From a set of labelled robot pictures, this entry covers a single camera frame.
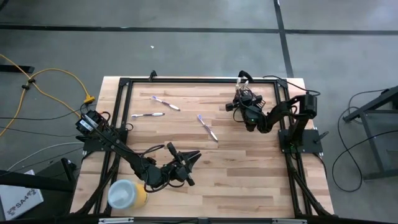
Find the butcher block tabletop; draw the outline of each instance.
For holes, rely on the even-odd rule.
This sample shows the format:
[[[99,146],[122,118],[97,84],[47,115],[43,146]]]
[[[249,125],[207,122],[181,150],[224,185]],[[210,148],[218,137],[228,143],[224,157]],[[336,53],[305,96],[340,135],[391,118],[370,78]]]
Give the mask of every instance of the butcher block tabletop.
[[[120,77],[104,77],[96,110],[112,113]],[[288,81],[304,88],[301,78]],[[256,95],[266,101],[263,112],[275,105],[274,87],[271,84],[249,84]],[[290,97],[305,94],[289,85]],[[181,188],[166,187],[149,194],[148,203],[139,209],[112,209],[112,216],[133,217],[239,217],[239,218],[290,218],[294,217],[285,157],[280,152],[275,124],[270,133],[258,130],[248,132],[243,123],[233,120],[233,112],[225,111],[235,94],[232,83],[135,83],[132,88],[127,123],[134,129],[128,133],[127,146],[143,152],[157,144],[172,142],[178,151],[200,150],[201,158],[195,164],[192,178],[195,186],[185,184]],[[124,105],[126,90],[122,95]],[[175,111],[161,100],[178,106]],[[118,114],[121,122],[122,110]],[[163,112],[164,116],[132,119],[132,114]],[[199,122],[197,115],[218,138],[215,142]],[[237,111],[236,120],[241,120]],[[313,128],[310,121],[308,129]],[[168,150],[161,149],[146,155],[156,159],[158,165],[172,160]],[[89,199],[98,185],[104,152],[94,152],[82,165],[71,212],[77,211]],[[333,213],[325,172],[319,158],[302,154],[308,188],[323,205]],[[142,183],[130,165],[123,159],[118,179]],[[106,206],[109,186],[103,194],[101,211]],[[300,208],[304,211],[302,193],[298,190]]]

